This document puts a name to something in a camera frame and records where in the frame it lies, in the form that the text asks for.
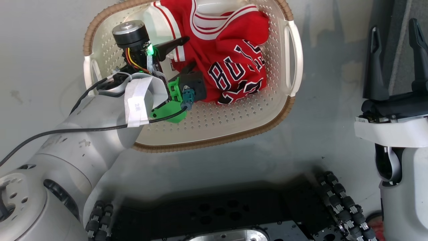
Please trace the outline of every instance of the laundry basket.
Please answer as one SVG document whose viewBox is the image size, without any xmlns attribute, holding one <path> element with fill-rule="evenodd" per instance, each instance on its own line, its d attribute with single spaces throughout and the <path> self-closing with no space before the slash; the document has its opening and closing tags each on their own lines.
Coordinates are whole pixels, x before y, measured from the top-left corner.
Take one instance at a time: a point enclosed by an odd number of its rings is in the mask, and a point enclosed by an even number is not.
<svg viewBox="0 0 428 241">
<path fill-rule="evenodd" d="M 139 19 L 150 2 L 128 0 L 115 4 L 91 22 L 83 45 L 87 88 L 125 64 L 111 30 L 122 22 Z M 219 145 L 264 133 L 285 119 L 302 80 L 300 36 L 285 0 L 245 1 L 249 3 L 257 5 L 270 19 L 269 39 L 262 48 L 267 86 L 228 105 L 197 102 L 178 124 L 163 121 L 145 125 L 134 149 L 157 153 Z"/>
</svg>

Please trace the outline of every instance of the black cable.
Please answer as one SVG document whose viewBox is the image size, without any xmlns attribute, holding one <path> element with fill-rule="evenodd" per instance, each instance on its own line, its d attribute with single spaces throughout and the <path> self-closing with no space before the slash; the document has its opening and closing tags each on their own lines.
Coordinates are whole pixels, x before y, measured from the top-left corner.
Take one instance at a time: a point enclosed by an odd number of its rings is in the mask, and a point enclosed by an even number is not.
<svg viewBox="0 0 428 241">
<path fill-rule="evenodd" d="M 37 134 L 35 136 L 32 136 L 28 138 L 27 140 L 23 141 L 21 144 L 19 144 L 15 149 L 13 149 L 3 160 L 0 162 L 0 166 L 3 166 L 3 164 L 9 160 L 15 154 L 19 149 L 21 149 L 26 144 L 30 143 L 31 141 L 36 140 L 37 138 L 52 135 L 52 134 L 59 134 L 59 133 L 73 133 L 73 132 L 93 132 L 93 131 L 106 131 L 106 130 L 117 130 L 128 127 L 127 124 L 115 126 L 115 127 L 101 127 L 101 128 L 74 128 L 74 129 L 60 129 L 60 130 L 50 130 L 47 132 L 43 132 L 40 134 Z"/>
<path fill-rule="evenodd" d="M 187 106 L 185 106 L 183 109 L 181 109 L 180 111 L 178 111 L 177 113 L 174 113 L 172 115 L 165 116 L 165 117 L 159 118 L 159 119 L 149 120 L 149 123 L 156 123 L 156 122 L 159 122 L 159 121 L 165 121 L 165 120 L 171 119 L 173 117 L 176 117 L 176 116 L 180 115 L 181 113 L 183 113 L 184 111 L 186 111 L 186 109 L 187 109 Z M 13 149 L 9 154 L 7 154 L 7 156 L 5 158 L 3 158 L 3 160 L 0 162 L 0 166 L 3 166 L 3 164 L 7 160 L 9 160 L 23 146 L 25 146 L 26 144 L 30 143 L 31 141 L 34 141 L 35 139 L 43 137 L 43 136 L 52 135 L 52 134 L 59 134 L 59 133 L 94 132 L 94 131 L 117 130 L 117 129 L 122 129 L 122 128 L 126 128 L 126 127 L 128 127 L 127 124 L 119 125 L 119 126 L 115 126 L 115 127 L 59 129 L 59 130 L 50 130 L 50 131 L 47 131 L 47 132 L 43 132 L 43 133 L 40 133 L 40 134 L 37 134 L 35 136 L 32 136 L 32 137 L 28 138 L 27 140 L 25 140 L 21 144 L 19 144 L 17 147 L 15 147 L 15 149 Z"/>
<path fill-rule="evenodd" d="M 178 111 L 177 113 L 174 113 L 172 115 L 168 115 L 168 116 L 165 116 L 165 117 L 162 117 L 162 118 L 159 118 L 159 119 L 149 120 L 149 123 L 156 123 L 156 122 L 159 122 L 159 121 L 166 121 L 168 119 L 171 119 L 171 118 L 174 118 L 174 117 L 180 115 L 181 113 L 185 112 L 186 110 L 187 110 L 187 106 L 185 106 L 183 109 L 181 109 L 180 111 Z"/>
<path fill-rule="evenodd" d="M 82 95 L 82 96 L 77 100 L 76 104 L 73 106 L 73 109 L 71 109 L 70 114 L 72 114 L 72 113 L 73 113 L 73 111 L 75 111 L 75 110 L 79 107 L 80 102 L 82 102 L 82 100 L 83 100 L 83 99 L 84 99 L 84 98 L 89 94 L 89 92 L 90 92 L 91 90 L 95 89 L 99 84 L 104 83 L 106 80 L 107 80 L 107 78 L 104 78 L 104 79 L 102 79 L 102 80 L 100 80 L 100 81 L 96 82 L 93 86 L 89 87 L 89 88 L 88 88 L 88 89 L 83 93 L 83 95 Z"/>
</svg>

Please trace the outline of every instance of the gray floor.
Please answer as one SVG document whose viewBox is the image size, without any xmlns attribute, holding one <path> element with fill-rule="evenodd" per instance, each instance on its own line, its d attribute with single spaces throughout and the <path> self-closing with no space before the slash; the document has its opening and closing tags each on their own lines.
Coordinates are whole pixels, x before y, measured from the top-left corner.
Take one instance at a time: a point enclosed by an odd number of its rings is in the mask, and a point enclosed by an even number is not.
<svg viewBox="0 0 428 241">
<path fill-rule="evenodd" d="M 363 102 L 368 29 L 373 22 L 386 24 L 386 1 L 289 3 L 305 70 L 286 120 L 262 135 L 216 147 L 166 154 L 128 150 L 92 193 L 87 215 L 97 198 L 154 205 L 219 190 L 281 185 L 317 169 L 336 173 L 366 214 L 380 209 L 374 145 L 355 137 L 353 122 Z"/>
<path fill-rule="evenodd" d="M 6 0 L 0 20 L 13 38 L 0 39 L 0 154 L 62 122 L 84 92 L 82 43 L 89 22 L 114 0 Z M 373 144 L 354 135 L 363 102 L 369 27 L 385 24 L 389 0 L 288 0 L 304 50 L 304 80 L 278 127 L 262 135 L 200 150 L 124 152 L 86 204 L 153 205 L 177 196 L 284 184 L 314 169 L 332 170 L 365 213 L 380 209 Z M 46 138 L 30 143 L 0 175 L 26 162 Z"/>
</svg>

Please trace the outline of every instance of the red object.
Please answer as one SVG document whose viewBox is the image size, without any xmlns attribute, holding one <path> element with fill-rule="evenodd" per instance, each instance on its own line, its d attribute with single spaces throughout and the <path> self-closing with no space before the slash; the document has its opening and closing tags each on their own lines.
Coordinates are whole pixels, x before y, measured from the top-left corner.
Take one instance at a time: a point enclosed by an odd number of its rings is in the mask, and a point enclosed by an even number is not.
<svg viewBox="0 0 428 241">
<path fill-rule="evenodd" d="M 161 0 L 153 6 L 165 17 L 174 39 L 190 37 L 174 50 L 172 64 L 181 71 L 196 61 L 207 87 L 204 101 L 228 104 L 266 86 L 259 46 L 269 37 L 269 19 L 255 5 L 219 17 L 196 13 L 195 0 Z"/>
<path fill-rule="evenodd" d="M 379 241 L 386 241 L 385 237 L 383 236 L 383 221 L 382 216 L 375 217 L 371 219 L 367 225 L 373 229 L 373 231 L 376 234 L 376 238 Z"/>
</svg>

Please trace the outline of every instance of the red jersey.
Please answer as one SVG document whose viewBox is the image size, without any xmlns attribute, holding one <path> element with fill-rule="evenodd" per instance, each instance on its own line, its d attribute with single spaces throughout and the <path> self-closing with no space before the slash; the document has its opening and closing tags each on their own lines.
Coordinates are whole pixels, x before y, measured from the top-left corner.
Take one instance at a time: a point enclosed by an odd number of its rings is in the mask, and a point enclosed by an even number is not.
<svg viewBox="0 0 428 241">
<path fill-rule="evenodd" d="M 172 64 L 179 72 L 196 61 L 207 88 L 206 102 L 229 104 L 266 86 L 265 60 L 260 45 L 269 36 L 269 19 L 250 4 L 224 16 L 196 12 L 195 0 L 160 0 L 159 11 L 172 38 L 190 40 L 173 51 Z"/>
</svg>

